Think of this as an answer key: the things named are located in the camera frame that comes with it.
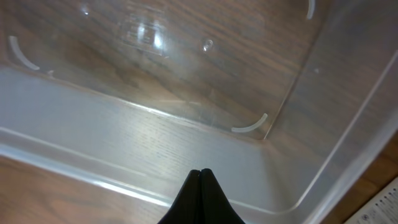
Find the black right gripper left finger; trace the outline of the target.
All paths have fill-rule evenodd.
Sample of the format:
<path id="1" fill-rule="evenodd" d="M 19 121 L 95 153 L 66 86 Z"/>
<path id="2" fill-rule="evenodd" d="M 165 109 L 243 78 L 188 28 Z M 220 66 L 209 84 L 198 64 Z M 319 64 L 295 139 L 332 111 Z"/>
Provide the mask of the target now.
<path id="1" fill-rule="evenodd" d="M 159 224 L 197 223 L 197 206 L 200 196 L 200 171 L 191 170 L 168 212 Z"/>

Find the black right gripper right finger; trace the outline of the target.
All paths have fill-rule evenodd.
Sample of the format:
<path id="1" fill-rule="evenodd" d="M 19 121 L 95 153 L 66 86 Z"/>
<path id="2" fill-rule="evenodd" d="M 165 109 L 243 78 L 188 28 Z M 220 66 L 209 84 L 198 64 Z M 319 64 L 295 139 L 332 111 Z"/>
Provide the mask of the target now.
<path id="1" fill-rule="evenodd" d="M 201 170 L 201 219 L 205 224 L 244 224 L 210 169 Z"/>

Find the blue white cardboard box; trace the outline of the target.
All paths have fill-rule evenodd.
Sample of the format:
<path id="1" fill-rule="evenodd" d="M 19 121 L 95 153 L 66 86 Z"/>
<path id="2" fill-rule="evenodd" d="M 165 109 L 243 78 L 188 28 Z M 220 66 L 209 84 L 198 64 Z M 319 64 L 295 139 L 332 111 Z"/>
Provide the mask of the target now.
<path id="1" fill-rule="evenodd" d="M 352 215 L 345 224 L 397 224 L 397 178 Z"/>

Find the clear plastic container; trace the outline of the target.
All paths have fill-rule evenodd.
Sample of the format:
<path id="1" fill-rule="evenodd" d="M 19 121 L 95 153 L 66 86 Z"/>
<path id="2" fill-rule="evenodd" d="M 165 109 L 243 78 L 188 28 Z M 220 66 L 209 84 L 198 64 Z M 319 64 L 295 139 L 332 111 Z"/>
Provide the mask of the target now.
<path id="1" fill-rule="evenodd" d="M 191 170 L 316 223 L 397 130 L 396 1 L 1 2 L 1 154 L 132 200 Z"/>

